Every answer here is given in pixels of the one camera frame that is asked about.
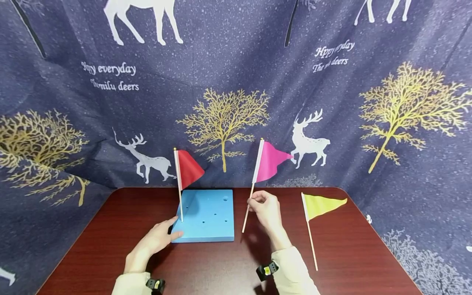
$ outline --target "left hand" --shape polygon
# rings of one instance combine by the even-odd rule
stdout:
[[[139,241],[136,247],[126,257],[126,265],[124,273],[140,273],[145,272],[149,258],[164,249],[171,241],[180,238],[184,232],[178,231],[167,234],[178,217],[163,221],[156,224],[151,230]]]

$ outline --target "flag pole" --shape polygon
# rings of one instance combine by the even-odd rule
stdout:
[[[249,197],[252,197],[253,191],[254,191],[254,182],[253,182],[253,186],[251,187],[251,194],[249,194]],[[246,229],[246,222],[247,222],[248,214],[249,214],[249,204],[247,205],[246,216],[244,217],[244,224],[243,224],[243,231],[242,231],[243,233],[244,233],[244,230]]]
[[[178,199],[180,202],[180,220],[184,222],[184,211],[182,207],[184,204],[182,204],[182,192],[180,191],[180,188],[182,187],[182,180],[180,179],[180,166],[178,163],[178,151],[177,148],[174,148],[174,159],[176,162],[176,173],[177,173],[177,188],[178,188]]]
[[[318,271],[318,263],[316,262],[315,247],[313,247],[312,231],[310,230],[310,223],[309,223],[310,219],[308,218],[308,210],[306,208],[305,195],[303,193],[302,193],[302,202],[303,202],[303,210],[305,211],[306,227],[308,228],[308,235],[310,236],[310,244],[312,245],[313,260],[315,261],[315,269],[316,271]]]
[[[310,243],[312,244],[313,260],[315,261],[315,269],[318,271],[318,263],[316,263],[315,248],[313,247],[312,231],[310,230],[310,223],[307,221],[306,226],[308,227],[308,234],[310,235]]]
[[[254,176],[253,176],[253,186],[251,187],[251,193],[249,194],[249,197],[251,198],[253,196],[254,192],[254,184],[256,183],[257,180],[257,173],[259,172],[259,164],[261,163],[261,154],[262,154],[262,144],[264,143],[264,138],[261,137],[261,141],[259,142],[259,151],[257,152],[257,160],[256,160],[256,167],[254,168]],[[246,222],[247,222],[247,215],[249,214],[249,204],[247,205],[246,209],[246,216],[244,217],[244,224],[243,224],[243,231],[246,229]]]

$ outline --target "antler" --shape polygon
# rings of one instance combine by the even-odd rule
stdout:
[[[318,114],[318,111],[315,111],[314,113],[315,117],[312,118],[313,114],[310,114],[310,116],[308,117],[308,120],[303,118],[303,121],[301,123],[297,122],[297,124],[319,122],[321,119],[323,119],[323,117],[321,116],[322,114],[323,114],[323,109],[320,110],[319,114]]]
[[[115,132],[115,129],[113,127],[111,129],[113,129],[113,133],[115,134],[115,141],[118,143],[119,146],[123,146],[123,147],[130,146],[130,145],[131,146],[137,146],[138,144],[145,144],[147,142],[147,141],[144,140],[143,135],[140,133],[139,134],[140,137],[138,137],[137,135],[135,136],[135,138],[137,140],[136,142],[135,142],[135,139],[132,138],[131,143],[128,142],[128,144],[123,144],[121,142],[121,140],[117,139],[117,133]]]
[[[119,146],[126,146],[126,144],[121,143],[121,140],[120,141],[117,140],[117,133],[115,132],[115,128],[112,127],[111,129],[113,129],[113,133],[115,134],[115,141],[118,143],[118,145]]]
[[[139,135],[140,135],[141,138],[138,137],[137,135],[135,136],[137,142],[135,142],[135,138],[131,138],[132,143],[130,143],[130,144],[132,146],[136,146],[138,144],[145,144],[147,142],[147,141],[144,140],[143,135],[141,133]]]

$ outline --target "flag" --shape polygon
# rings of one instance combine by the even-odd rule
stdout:
[[[179,190],[184,190],[205,173],[187,151],[174,150]]]
[[[324,213],[333,211],[347,203],[347,198],[344,200],[337,200],[321,196],[312,196],[304,193],[302,193],[302,200],[306,221],[323,215]]]
[[[277,166],[292,156],[286,152],[276,150],[274,146],[263,139],[259,143],[256,168],[254,169],[253,183],[267,180],[277,173]]]

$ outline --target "red flag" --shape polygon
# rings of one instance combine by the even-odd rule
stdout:
[[[184,190],[205,173],[187,151],[174,151],[179,190]]]

